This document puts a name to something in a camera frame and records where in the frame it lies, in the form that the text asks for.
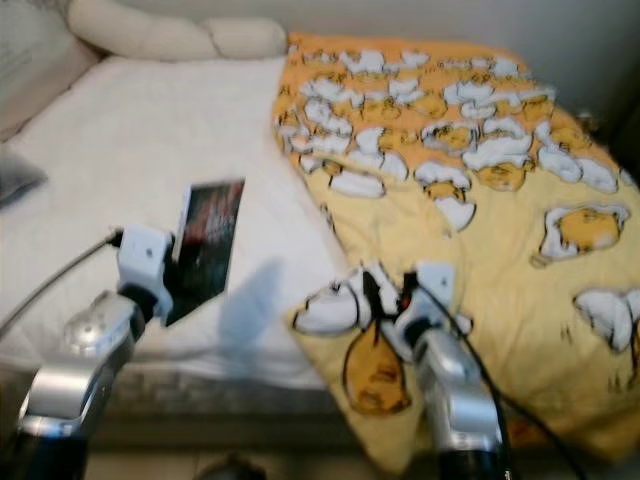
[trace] white bed sheet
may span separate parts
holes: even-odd
[[[273,140],[283,65],[111,58],[33,120],[10,145],[49,181],[0,211],[0,316],[110,226],[173,230],[186,186],[243,176],[227,293],[167,330],[151,323],[133,363],[321,388],[282,316],[346,262]],[[105,250],[33,307],[0,343],[0,363],[39,364],[64,321],[115,281]]]

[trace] yellow blanket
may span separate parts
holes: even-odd
[[[451,309],[502,389],[572,441],[628,452],[640,438],[630,176],[508,52],[290,41],[276,138],[354,268],[373,266],[288,321],[370,455],[400,471],[427,443],[410,359],[357,300],[368,272],[393,309],[420,261],[455,265]],[[537,438],[522,422],[511,430],[516,444]]]

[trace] gray pillow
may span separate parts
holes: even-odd
[[[17,200],[46,178],[38,167],[29,164],[6,147],[0,147],[0,208]]]

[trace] wire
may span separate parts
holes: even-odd
[[[43,293],[45,293],[53,284],[55,284],[58,280],[60,280],[63,276],[73,270],[75,267],[80,265],[86,259],[95,255],[102,247],[106,247],[107,245],[113,245],[115,247],[120,246],[122,242],[122,230],[118,229],[113,234],[100,240],[98,243],[89,247],[87,250],[82,252],[76,258],[74,258],[67,265],[62,267],[60,270],[55,272],[49,278],[47,278],[44,282],[42,282],[38,288],[36,288],[33,292],[31,292],[27,298],[25,298],[16,308],[14,308],[9,315],[7,315],[2,323],[0,323],[0,340],[9,333],[13,325],[22,317],[22,315],[29,309],[31,304],[35,302]]]
[[[489,374],[489,371],[487,370],[486,366],[484,365],[484,362],[482,361],[482,358],[480,357],[480,355],[478,354],[476,349],[473,348],[473,345],[471,345],[471,342],[469,341],[467,336],[464,335],[464,333],[460,329],[460,326],[457,324],[455,319],[451,316],[451,314],[449,313],[447,308],[444,305],[442,305],[442,303],[429,290],[427,290],[426,288],[424,288],[422,286],[419,286],[419,288],[421,290],[423,290],[427,295],[429,295],[431,300],[433,300],[433,302],[437,305],[438,309],[447,317],[447,319],[449,320],[449,324],[451,325],[451,328],[456,333],[456,335],[458,335],[460,337],[460,339],[464,342],[464,344],[466,345],[467,349],[469,350],[469,353],[471,354],[473,359],[478,364],[478,368],[480,369],[480,375],[482,376],[482,378],[484,379],[485,383],[487,384],[487,387],[489,388],[489,393],[491,394],[491,396],[492,396],[492,398],[493,398],[493,400],[494,400],[494,402],[496,404],[496,412],[498,414],[498,425],[499,425],[499,428],[500,428],[500,434],[502,436],[502,442],[503,442],[503,454],[505,456],[507,466],[509,468],[512,468],[512,466],[513,466],[513,462],[512,462],[513,454],[512,454],[512,450],[511,450],[511,442],[509,441],[509,432],[508,432],[507,426],[506,426],[506,419],[505,419],[505,416],[504,416],[504,411],[502,409],[502,403],[503,402],[506,405],[508,405],[510,408],[512,408],[514,411],[516,411],[519,415],[521,415],[522,417],[526,418],[531,423],[533,423],[538,429],[540,429],[540,431],[542,433],[545,434],[545,436],[551,441],[551,443],[553,443],[553,445],[558,450],[560,455],[562,455],[562,457],[564,458],[565,462],[567,463],[569,468],[571,468],[571,470],[574,473],[574,475],[576,476],[576,478],[578,478],[579,480],[587,480],[586,472],[580,466],[578,461],[574,458],[573,454],[569,451],[569,448],[562,441],[562,439],[558,435],[556,435],[551,430],[551,428],[549,428],[549,426],[547,424],[545,424],[533,412],[527,410],[525,407],[523,407],[522,405],[518,404],[518,402],[516,402],[513,398],[511,398],[510,396],[508,396],[508,395],[504,394],[502,391],[500,391],[500,389],[496,386],[495,382],[491,378],[491,375]],[[514,480],[516,478],[518,478],[517,472],[511,471],[510,473],[512,473],[514,475],[512,477],[512,478],[514,478]]]

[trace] pillow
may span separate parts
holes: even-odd
[[[51,0],[0,2],[0,140],[15,134],[99,61]]]
[[[140,60],[265,58],[282,55],[287,43],[282,27],[266,18],[209,19],[199,25],[117,0],[71,0],[67,22],[92,45]]]
[[[46,178],[38,167],[27,163],[4,145],[0,147],[0,208],[17,200]]]

